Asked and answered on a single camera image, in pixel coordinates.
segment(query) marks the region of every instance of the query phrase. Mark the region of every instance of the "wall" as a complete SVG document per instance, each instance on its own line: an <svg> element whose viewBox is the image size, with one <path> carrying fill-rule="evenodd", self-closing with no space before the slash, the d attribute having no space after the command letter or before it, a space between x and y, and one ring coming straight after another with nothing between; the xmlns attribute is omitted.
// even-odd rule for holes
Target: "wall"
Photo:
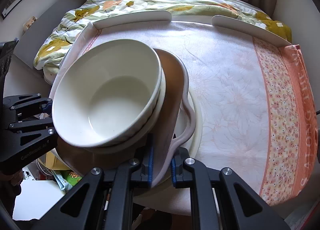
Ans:
<svg viewBox="0 0 320 230"><path fill-rule="evenodd" d="M22 36L22 26L31 17L39 17L57 0L22 0L2 20L0 18L0 41L8 41ZM5 79L4 96L41 93L48 95L50 86L36 77L19 59L13 58Z"/></svg>
<svg viewBox="0 0 320 230"><path fill-rule="evenodd" d="M307 67L316 109L320 110L320 13L312 0L278 0L274 20L292 29L293 44L300 44Z"/></svg>

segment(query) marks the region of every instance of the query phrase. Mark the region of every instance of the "hand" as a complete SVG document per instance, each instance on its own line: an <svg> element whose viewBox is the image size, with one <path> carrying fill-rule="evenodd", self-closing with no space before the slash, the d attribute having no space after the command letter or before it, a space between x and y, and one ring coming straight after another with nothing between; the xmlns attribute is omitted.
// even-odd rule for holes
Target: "hand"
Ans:
<svg viewBox="0 0 320 230"><path fill-rule="evenodd" d="M7 176L0 172L0 181L10 181L12 186L19 185L23 180L23 172L22 170L16 172L13 175Z"/></svg>

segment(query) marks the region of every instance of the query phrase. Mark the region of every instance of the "screw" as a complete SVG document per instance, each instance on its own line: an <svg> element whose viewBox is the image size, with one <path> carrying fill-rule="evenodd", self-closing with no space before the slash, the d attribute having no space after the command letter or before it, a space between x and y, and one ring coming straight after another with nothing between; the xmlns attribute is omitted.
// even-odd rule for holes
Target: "screw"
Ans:
<svg viewBox="0 0 320 230"><path fill-rule="evenodd" d="M139 160L138 160L137 158L132 158L132 159L129 160L129 163L130 163L131 165L136 165L136 164L139 163Z"/></svg>
<svg viewBox="0 0 320 230"><path fill-rule="evenodd" d="M93 175L99 175L101 173L101 169L100 168L93 168L91 170L91 174Z"/></svg>
<svg viewBox="0 0 320 230"><path fill-rule="evenodd" d="M222 173L223 173L224 175L230 175L230 174L232 173L232 169L230 169L230 168L224 168L224 169L222 170Z"/></svg>
<svg viewBox="0 0 320 230"><path fill-rule="evenodd" d="M195 159L193 159L193 158L186 158L185 159L185 163L186 164L189 164L189 165L192 165L192 164L194 164L196 161L195 161Z"/></svg>

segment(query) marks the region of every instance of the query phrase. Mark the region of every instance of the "cream ceramic bowl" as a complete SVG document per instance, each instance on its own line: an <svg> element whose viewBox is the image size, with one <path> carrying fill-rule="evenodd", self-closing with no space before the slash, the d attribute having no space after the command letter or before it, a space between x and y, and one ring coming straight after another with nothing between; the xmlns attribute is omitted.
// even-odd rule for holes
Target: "cream ceramic bowl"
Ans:
<svg viewBox="0 0 320 230"><path fill-rule="evenodd" d="M158 55L142 42L113 40L89 50L57 87L52 105L57 133L76 147L129 139L151 116L161 77Z"/></svg>

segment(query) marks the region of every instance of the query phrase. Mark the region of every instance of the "bowl rim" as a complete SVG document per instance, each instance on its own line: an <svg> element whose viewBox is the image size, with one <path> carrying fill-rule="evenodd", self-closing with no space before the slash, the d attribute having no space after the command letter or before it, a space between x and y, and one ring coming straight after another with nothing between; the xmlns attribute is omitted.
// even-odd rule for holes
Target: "bowl rim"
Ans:
<svg viewBox="0 0 320 230"><path fill-rule="evenodd" d="M56 106L56 101L55 99L56 96L57 96L57 93L59 93L59 89L62 87L62 84L63 84L63 81L65 79L65 77L67 76L67 74L69 73L70 69L71 68L74 68L74 66L76 65L82 65L81 62L84 62L85 60L87 60L88 56L90 56L90 53L92 53L93 49L95 50L98 50L99 48L103 48L103 47L107 47L106 45L109 45L109 47L114 44L114 43L119 43L119 42L128 42L128 43L138 43L138 44L142 44L146 47L148 47L149 49L151 49L151 51L154 53L154 56L156 57L157 59L157 63L158 63L158 77L157 77L157 82L156 82L156 85L154 87L154 90L150 96L150 99L148 101L148 103L145 105L145 107L142 109L142 111L139 113L139 115L134 119L134 121L128 125L125 129L123 129L122 131L120 131L119 133L117 133L116 135L113 135L111 137L106 137L104 138L103 140L100 140L100 141L94 141L94 142L91 142L91 143L85 143L85 144L77 144L75 142L72 142L72 141L69 141L68 139L66 139L64 137L64 135L61 134L61 131L59 129L59 126L56 126L55 124L57 123L57 119L56 119L56 116L55 116L55 106ZM79 57L76 61L74 61L70 67L66 70L66 72L63 74L58 86L57 86L57 89L56 89L56 92L55 92L55 97L53 98L53 103L52 103L52 121L53 121L53 124L55 126L55 129L58 133L58 135L61 137L61 139L63 139L66 143L72 145L72 146L75 146L75 147L102 147L102 146L108 146L107 143L108 142L111 142L111 141L114 141L116 140L117 138L119 138L120 136L123 136L125 135L128 131L130 131L132 129L132 127L143 117L143 115L146 113L146 111L151 107L151 104L153 103L153 101L159 96L159 89L160 89L160 84L161 84L161 79L162 79L162 66L161 66L161 62L160 62L160 59L159 59L159 56L158 54L156 53L156 51L150 47L149 45L139 41L139 40L135 40L135 39L114 39L114 40L110 40L110 41L107 41L105 43L102 43L100 45L97 45L96 47L93 47L92 49L90 49L89 51L85 52L83 55L81 55L81 57Z"/></svg>

